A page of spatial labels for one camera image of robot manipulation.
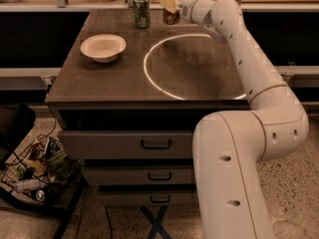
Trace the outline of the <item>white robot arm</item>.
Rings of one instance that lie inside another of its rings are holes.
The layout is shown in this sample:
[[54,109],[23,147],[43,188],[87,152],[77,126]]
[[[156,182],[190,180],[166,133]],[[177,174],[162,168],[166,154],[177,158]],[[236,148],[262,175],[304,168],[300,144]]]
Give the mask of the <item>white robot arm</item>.
[[204,239],[274,239],[256,164],[296,150],[308,116],[247,30],[235,0],[180,0],[180,17],[228,44],[249,108],[197,124],[193,168]]

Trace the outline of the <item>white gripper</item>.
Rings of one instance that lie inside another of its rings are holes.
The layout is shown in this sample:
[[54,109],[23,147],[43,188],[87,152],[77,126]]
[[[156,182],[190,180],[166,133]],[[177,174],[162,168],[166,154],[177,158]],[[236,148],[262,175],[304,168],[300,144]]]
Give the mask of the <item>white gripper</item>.
[[202,24],[210,10],[210,0],[159,0],[159,4],[168,12],[177,12],[188,23]]

